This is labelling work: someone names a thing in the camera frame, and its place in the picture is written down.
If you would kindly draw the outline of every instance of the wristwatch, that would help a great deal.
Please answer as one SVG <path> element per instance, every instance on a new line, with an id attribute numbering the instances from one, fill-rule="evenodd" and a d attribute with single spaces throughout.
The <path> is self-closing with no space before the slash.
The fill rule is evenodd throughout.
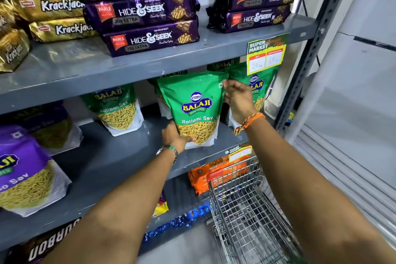
<path id="1" fill-rule="evenodd" d="M 175 153 L 175 160 L 173 161 L 173 164 L 174 164 L 174 163 L 176 162 L 176 160 L 177 160 L 177 156 L 179 155 L 179 153 L 177 152 L 176 147 L 174 147 L 174 146 L 165 145 L 165 146 L 161 147 L 160 150 L 157 151 L 157 156 L 158 156 L 158 154 L 159 154 L 162 150 L 164 150 L 165 148 L 170 149 L 170 150 L 172 150 L 172 151 Z"/>

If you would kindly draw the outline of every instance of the person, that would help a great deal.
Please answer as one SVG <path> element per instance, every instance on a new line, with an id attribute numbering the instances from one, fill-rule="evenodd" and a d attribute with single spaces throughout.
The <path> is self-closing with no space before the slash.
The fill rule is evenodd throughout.
<path id="1" fill-rule="evenodd" d="M 225 102 L 240 124 L 255 114 L 250 86 L 224 81 Z M 264 117 L 245 132 L 308 263 L 396 263 L 394 250 L 354 204 L 271 127 Z M 174 122 L 164 145 L 183 152 L 192 137 Z M 42 264 L 134 263 L 176 153 L 164 148 L 145 168 L 98 202 Z"/>

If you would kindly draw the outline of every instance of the shopping cart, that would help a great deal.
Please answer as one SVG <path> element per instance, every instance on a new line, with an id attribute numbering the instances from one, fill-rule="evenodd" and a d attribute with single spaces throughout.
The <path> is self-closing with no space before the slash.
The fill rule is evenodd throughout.
<path id="1" fill-rule="evenodd" d="M 256 156 L 212 172 L 207 180 L 223 263 L 304 263 Z"/>

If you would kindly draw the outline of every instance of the floor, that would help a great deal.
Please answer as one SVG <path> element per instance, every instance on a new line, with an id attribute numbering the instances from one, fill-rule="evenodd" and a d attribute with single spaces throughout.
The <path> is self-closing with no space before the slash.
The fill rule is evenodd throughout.
<path id="1" fill-rule="evenodd" d="M 221 264 L 211 225 L 201 223 L 138 257 L 136 264 Z"/>

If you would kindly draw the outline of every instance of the orange thread bracelet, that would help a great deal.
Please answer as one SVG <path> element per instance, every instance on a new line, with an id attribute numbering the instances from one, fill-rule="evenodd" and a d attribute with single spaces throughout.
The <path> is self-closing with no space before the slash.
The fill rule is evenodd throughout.
<path id="1" fill-rule="evenodd" d="M 243 129 L 247 129 L 248 126 L 250 125 L 250 123 L 252 123 L 253 121 L 255 121 L 258 117 L 264 117 L 263 113 L 255 113 L 251 116 L 249 116 L 248 118 L 245 119 L 244 123 L 242 123 L 241 126 L 238 126 L 232 133 L 236 136 L 239 135 L 241 133 L 241 131 Z"/>

